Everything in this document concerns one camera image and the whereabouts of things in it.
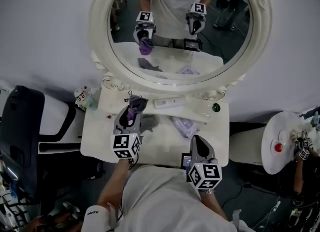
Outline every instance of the ornate mirror frame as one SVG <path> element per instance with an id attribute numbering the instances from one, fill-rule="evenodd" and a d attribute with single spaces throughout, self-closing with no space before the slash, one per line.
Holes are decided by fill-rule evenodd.
<path id="1" fill-rule="evenodd" d="M 113 2 L 114 0 L 92 1 L 88 38 L 93 61 L 96 62 L 98 69 L 105 72 L 104 81 L 110 88 L 118 90 L 133 88 L 181 95 L 221 89 L 237 81 L 257 61 L 268 42 L 272 25 L 270 0 L 248 0 L 249 31 L 242 47 L 231 60 L 214 72 L 203 76 L 180 81 L 166 80 L 138 71 L 124 60 L 119 50 L 113 47 L 109 20 Z"/>

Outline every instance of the red object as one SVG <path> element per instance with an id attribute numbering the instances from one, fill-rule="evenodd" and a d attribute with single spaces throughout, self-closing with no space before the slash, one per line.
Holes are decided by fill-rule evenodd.
<path id="1" fill-rule="evenodd" d="M 277 145 L 275 145 L 274 149 L 276 152 L 280 153 L 283 150 L 283 145 L 281 143 L 278 143 Z"/>

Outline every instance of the green object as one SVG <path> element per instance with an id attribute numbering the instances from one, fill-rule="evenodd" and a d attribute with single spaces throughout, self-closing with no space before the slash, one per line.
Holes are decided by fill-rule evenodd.
<path id="1" fill-rule="evenodd" d="M 220 107 L 220 105 L 218 103 L 214 103 L 212 105 L 212 110 L 217 113 L 217 112 L 219 112 L 221 110 L 221 107 Z"/>

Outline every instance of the wrist watch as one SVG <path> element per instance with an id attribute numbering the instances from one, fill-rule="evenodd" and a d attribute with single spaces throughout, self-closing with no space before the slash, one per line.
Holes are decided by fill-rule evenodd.
<path id="1" fill-rule="evenodd" d="M 200 195 L 209 195 L 209 194 L 213 194 L 214 192 L 215 192 L 214 189 L 199 190 L 199 194 L 200 194 Z"/>

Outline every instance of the small bottle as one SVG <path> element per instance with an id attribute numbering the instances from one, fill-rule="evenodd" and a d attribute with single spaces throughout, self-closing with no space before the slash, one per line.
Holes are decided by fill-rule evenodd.
<path id="1" fill-rule="evenodd" d="M 74 96 L 76 98 L 77 103 L 79 103 L 83 107 L 90 108 L 92 110 L 96 110 L 98 108 L 97 102 L 91 96 L 86 86 L 80 89 L 76 89 L 74 91 Z"/>

